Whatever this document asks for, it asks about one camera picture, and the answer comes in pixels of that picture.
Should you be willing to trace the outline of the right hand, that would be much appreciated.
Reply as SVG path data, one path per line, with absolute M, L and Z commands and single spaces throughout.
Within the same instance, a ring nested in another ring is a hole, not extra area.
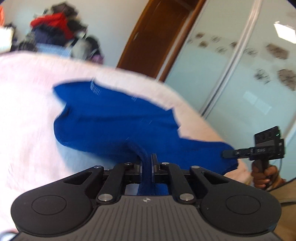
M 264 172 L 261 172 L 254 163 L 252 163 L 251 176 L 253 178 L 253 185 L 257 189 L 268 189 L 267 185 L 271 189 L 278 187 L 282 183 L 278 168 L 274 165 L 269 165 Z

